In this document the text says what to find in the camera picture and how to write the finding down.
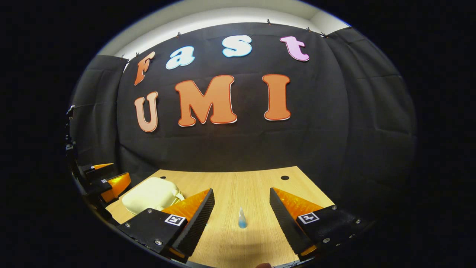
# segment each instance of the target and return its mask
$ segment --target white ceiling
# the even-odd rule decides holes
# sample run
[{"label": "white ceiling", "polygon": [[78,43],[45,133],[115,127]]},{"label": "white ceiling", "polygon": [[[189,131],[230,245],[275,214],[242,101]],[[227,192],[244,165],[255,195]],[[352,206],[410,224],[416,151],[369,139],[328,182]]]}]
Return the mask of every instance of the white ceiling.
[{"label": "white ceiling", "polygon": [[114,55],[145,33],[168,22],[198,12],[221,8],[263,8],[311,20],[321,10],[298,0],[183,0],[162,8],[125,29],[104,46],[98,54]]}]

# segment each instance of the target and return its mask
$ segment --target black backdrop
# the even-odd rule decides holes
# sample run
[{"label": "black backdrop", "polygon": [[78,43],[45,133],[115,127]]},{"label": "black backdrop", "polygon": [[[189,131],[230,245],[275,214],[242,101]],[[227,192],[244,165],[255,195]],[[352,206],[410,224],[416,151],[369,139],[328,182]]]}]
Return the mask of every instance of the black backdrop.
[{"label": "black backdrop", "polygon": [[[12,93],[5,108],[21,120],[7,120],[5,131],[7,151],[16,152],[3,155],[7,174],[11,171],[5,186],[6,265],[130,267],[140,260],[143,266],[165,267],[99,222],[61,167],[66,169],[63,117],[85,66],[117,33],[167,3],[11,4],[5,9],[7,21],[14,22],[7,27],[12,49],[6,53],[11,68],[5,85]],[[464,184],[474,178],[468,172],[474,138],[467,124],[474,98],[470,9],[462,1],[315,4],[363,32],[402,72],[419,136],[405,198],[389,207],[391,215],[365,239],[316,266],[409,267],[421,261],[467,266],[471,247],[460,233],[472,223],[471,213],[454,211],[472,210],[466,192],[471,187]],[[20,103],[27,105],[18,109]]]},{"label": "black backdrop", "polygon": [[[251,53],[225,57],[221,41],[232,35],[250,36]],[[279,40],[286,36],[304,42],[309,61],[289,55]],[[194,61],[167,70],[169,55],[184,46],[194,47]],[[137,64],[151,52],[145,78],[134,86]],[[89,65],[72,102],[71,134],[80,164],[115,162],[131,174],[133,186],[159,168],[229,172],[297,165],[336,204],[374,219],[407,179],[416,146],[411,98],[390,60],[353,28],[323,38],[286,25],[225,24],[141,52],[121,75],[125,64],[97,56]],[[262,77],[272,73],[290,78],[291,117],[284,121],[263,116],[268,88]],[[193,80],[204,94],[211,79],[224,74],[235,78],[230,92],[238,120],[179,126],[175,85]],[[148,133],[139,127],[134,100],[152,91],[159,94],[159,125]],[[147,101],[144,111],[149,121]]]}]

